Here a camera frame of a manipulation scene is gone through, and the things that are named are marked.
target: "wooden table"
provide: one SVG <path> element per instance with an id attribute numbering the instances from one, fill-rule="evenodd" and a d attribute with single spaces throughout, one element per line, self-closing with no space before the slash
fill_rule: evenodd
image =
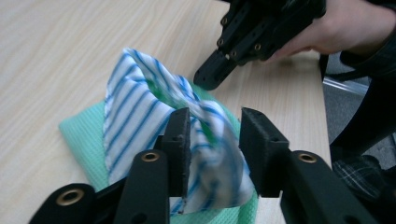
<path id="1" fill-rule="evenodd" d="M 0 223 L 26 223 L 54 190 L 87 182 L 58 124 L 104 99 L 123 48 L 192 79 L 227 10 L 215 0 L 1 1 Z M 262 111 L 290 149 L 329 160 L 316 53 L 248 63 L 212 93 L 237 117 L 241 106 Z M 264 221 L 284 222 L 278 200 L 260 200 Z"/>

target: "crumpled fabric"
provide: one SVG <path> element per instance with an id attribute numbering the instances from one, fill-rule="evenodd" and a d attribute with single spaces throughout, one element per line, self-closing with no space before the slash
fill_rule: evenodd
<path id="1" fill-rule="evenodd" d="M 156 59 L 125 49 L 107 83 L 104 147 L 109 184 L 124 178 L 134 155 L 152 149 L 170 114 L 191 112 L 191 166 L 186 200 L 171 198 L 171 214 L 239 206 L 253 193 L 238 136 L 215 101 L 200 100 L 188 80 Z"/>

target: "finger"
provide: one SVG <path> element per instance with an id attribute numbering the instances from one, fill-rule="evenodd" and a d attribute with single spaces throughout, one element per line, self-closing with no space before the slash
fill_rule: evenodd
<path id="1" fill-rule="evenodd" d="M 292 40 L 286 43 L 271 57 L 271 60 L 287 57 L 305 49 L 313 49 L 321 39 L 321 31 L 317 22 L 313 22 Z"/>

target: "gray floor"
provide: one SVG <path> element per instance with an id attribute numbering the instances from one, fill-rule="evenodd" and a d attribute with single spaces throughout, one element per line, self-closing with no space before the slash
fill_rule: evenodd
<path id="1" fill-rule="evenodd" d="M 332 56 L 329 60 L 327 73 L 336 74 L 350 70 L 344 67 L 338 61 L 336 55 Z M 360 78 L 348 81 L 349 87 L 346 88 L 345 83 L 329 82 L 327 78 L 323 82 L 323 90 L 325 96 L 327 123 L 329 142 L 347 126 L 350 119 L 358 109 L 364 97 L 364 88 L 369 85 L 369 78 Z M 370 154 L 378 158 L 383 169 L 388 169 L 396 165 L 396 147 L 395 147 L 395 134 L 385 138 L 372 148 L 366 154 Z"/>

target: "green cloth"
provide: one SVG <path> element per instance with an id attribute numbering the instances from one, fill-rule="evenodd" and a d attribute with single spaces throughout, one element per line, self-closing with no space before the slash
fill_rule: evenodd
<path id="1" fill-rule="evenodd" d="M 206 91 L 193 84 L 191 86 L 202 100 L 216 101 Z M 239 134 L 239 121 L 224 105 L 220 105 L 226 112 L 235 132 Z M 108 186 L 103 146 L 104 106 L 105 102 L 102 101 L 74 117 L 65 119 L 59 125 L 64 140 L 78 163 L 83 167 L 95 190 Z M 258 196 L 253 193 L 250 201 L 242 206 L 174 216 L 171 217 L 171 223 L 254 223 L 257 206 Z"/>

